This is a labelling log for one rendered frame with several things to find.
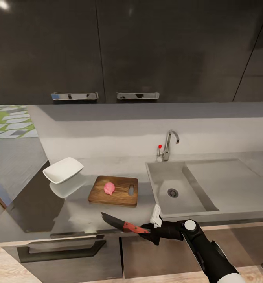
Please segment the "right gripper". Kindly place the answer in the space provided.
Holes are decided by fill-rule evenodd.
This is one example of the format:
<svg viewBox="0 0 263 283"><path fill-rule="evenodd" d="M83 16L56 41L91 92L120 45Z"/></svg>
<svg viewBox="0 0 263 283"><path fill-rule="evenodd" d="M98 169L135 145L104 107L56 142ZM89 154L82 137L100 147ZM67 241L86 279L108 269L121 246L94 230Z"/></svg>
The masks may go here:
<svg viewBox="0 0 263 283"><path fill-rule="evenodd" d="M161 216L159 218L162 220ZM159 245L160 238L167 238L172 239L169 232L169 225L171 221L163 221L161 227L154 227L154 223L143 224L140 226L143 229L150 229L150 233L138 233L139 236L143 237L144 239L148 239L149 241L153 242L155 245Z"/></svg>

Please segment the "cutting board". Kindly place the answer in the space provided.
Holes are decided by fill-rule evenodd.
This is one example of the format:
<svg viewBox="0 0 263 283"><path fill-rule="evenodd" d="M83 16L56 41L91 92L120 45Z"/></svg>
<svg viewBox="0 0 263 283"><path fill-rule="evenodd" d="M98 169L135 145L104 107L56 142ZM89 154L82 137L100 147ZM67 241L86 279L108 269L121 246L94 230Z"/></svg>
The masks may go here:
<svg viewBox="0 0 263 283"><path fill-rule="evenodd" d="M104 187L107 183L115 185L115 191L110 194L104 192ZM129 187L133 186L133 195L129 195ZM108 203L135 206L138 197L138 179L115 177L115 176L98 176L94 186L89 194L89 202Z"/></svg>

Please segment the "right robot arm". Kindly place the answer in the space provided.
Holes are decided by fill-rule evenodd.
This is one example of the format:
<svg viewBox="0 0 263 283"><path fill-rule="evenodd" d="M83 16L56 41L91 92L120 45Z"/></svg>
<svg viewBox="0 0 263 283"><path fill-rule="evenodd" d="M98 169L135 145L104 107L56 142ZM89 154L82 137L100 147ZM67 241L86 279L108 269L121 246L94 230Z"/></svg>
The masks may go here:
<svg viewBox="0 0 263 283"><path fill-rule="evenodd" d="M163 221L159 205L153 207L148 224L140 226L150 229L150 233L138 233L155 245L160 238L186 240L191 252L210 283L246 283L239 272L229 263L225 253L215 241L210 242L201 227L194 220Z"/></svg>

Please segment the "parer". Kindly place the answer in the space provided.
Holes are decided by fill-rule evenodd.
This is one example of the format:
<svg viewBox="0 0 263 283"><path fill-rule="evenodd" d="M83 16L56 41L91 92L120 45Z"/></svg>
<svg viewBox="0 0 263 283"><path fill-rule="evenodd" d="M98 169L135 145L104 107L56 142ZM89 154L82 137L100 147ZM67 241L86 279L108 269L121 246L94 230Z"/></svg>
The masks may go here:
<svg viewBox="0 0 263 283"><path fill-rule="evenodd" d="M108 219L109 221L112 221L120 226L122 226L123 228L128 228L129 230L131 230L132 232L138 234L138 233L148 233L148 231L146 229L143 229L141 227L138 227L136 225L130 224L126 221L123 221L121 219L118 219L116 217L113 217L109 214L106 213L101 213L103 215L103 217L105 217L106 219Z"/></svg>

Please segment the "vidalia onion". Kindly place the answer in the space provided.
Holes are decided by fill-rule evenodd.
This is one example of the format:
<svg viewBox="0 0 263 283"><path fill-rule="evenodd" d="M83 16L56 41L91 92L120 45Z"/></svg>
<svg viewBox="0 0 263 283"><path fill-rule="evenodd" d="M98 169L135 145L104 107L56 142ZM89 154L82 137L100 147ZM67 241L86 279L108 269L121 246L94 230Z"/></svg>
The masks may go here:
<svg viewBox="0 0 263 283"><path fill-rule="evenodd" d="M112 193L115 191L115 185L111 182L107 183L104 187L104 192L106 194L112 195Z"/></svg>

